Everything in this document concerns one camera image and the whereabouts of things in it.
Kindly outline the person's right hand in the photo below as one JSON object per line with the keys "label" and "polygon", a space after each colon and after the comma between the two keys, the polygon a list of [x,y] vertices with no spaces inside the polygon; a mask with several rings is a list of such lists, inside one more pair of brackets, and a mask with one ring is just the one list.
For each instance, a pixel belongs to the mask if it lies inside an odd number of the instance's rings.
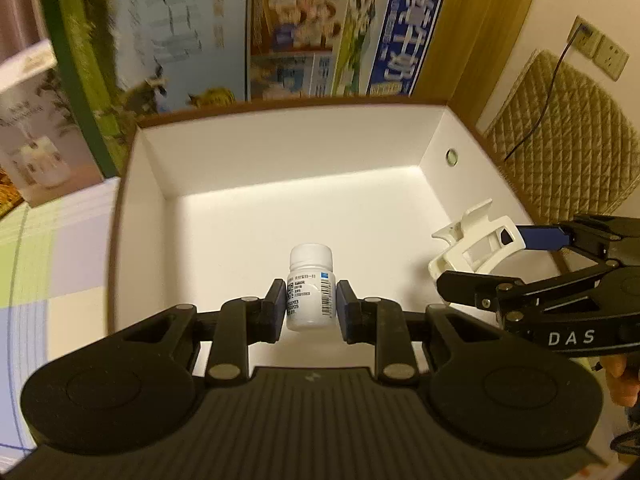
{"label": "person's right hand", "polygon": [[638,373],[628,367],[628,356],[601,356],[600,364],[605,370],[606,385],[611,400],[624,408],[632,408],[638,401],[640,382]]}

